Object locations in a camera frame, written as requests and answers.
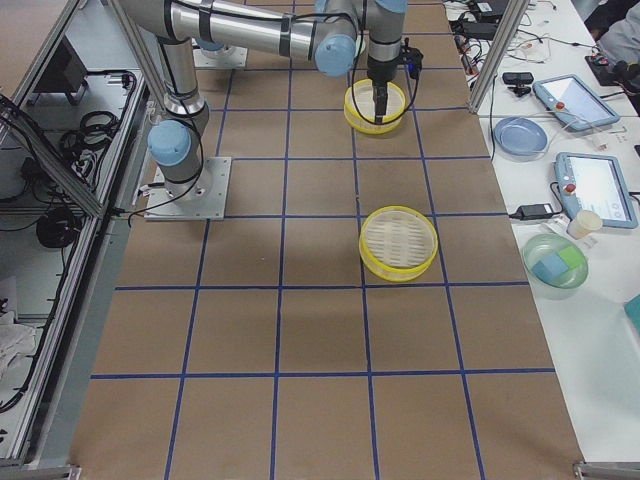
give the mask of robotic arm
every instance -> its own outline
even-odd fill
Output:
[[[313,60],[322,73],[338,77],[353,65],[359,27],[367,29],[367,76],[374,87],[377,124],[386,114],[387,83],[395,77],[398,65],[413,62],[421,67],[422,54],[401,39],[407,0],[316,0],[316,13],[307,15],[272,12],[225,0],[119,2],[133,22],[157,39],[164,104],[174,120],[154,127],[148,145],[164,174],[168,195],[176,200],[194,200],[211,183],[202,170],[203,161],[197,157],[209,109],[198,91],[192,38],[203,42],[201,46],[228,44]],[[410,65],[413,78],[418,72],[415,68],[412,73]]]
[[[134,22],[157,37],[167,89],[165,105],[178,116],[192,116],[204,108],[191,38],[314,60],[322,73],[337,77],[348,73],[353,64],[360,24],[369,31],[367,75],[374,86],[379,121],[386,113],[387,83],[405,60],[401,37],[407,0],[317,0],[317,13],[301,16],[224,0],[120,3]]]

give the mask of blue plate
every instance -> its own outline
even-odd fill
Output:
[[[529,157],[547,146],[547,134],[528,118],[503,118],[493,129],[493,135],[498,145],[511,155]]]

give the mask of paper cup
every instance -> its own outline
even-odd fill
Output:
[[[567,233],[576,240],[586,237],[592,232],[597,232],[602,228],[602,219],[600,215],[591,210],[580,210],[576,218],[571,220]]]

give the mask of power adapter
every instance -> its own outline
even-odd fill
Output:
[[[550,203],[536,203],[534,205],[520,205],[518,209],[509,215],[514,220],[546,220],[557,215]]]

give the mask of green bowl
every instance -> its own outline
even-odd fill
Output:
[[[573,253],[572,265],[568,271],[559,275],[549,281],[538,277],[533,272],[533,266],[538,261],[552,255],[559,253],[565,248],[573,247],[571,252]],[[535,276],[538,280],[557,288],[576,288],[584,283],[589,275],[589,265],[587,258],[582,251],[573,243],[560,235],[555,234],[541,234],[536,235],[522,249],[522,257],[527,270]]]

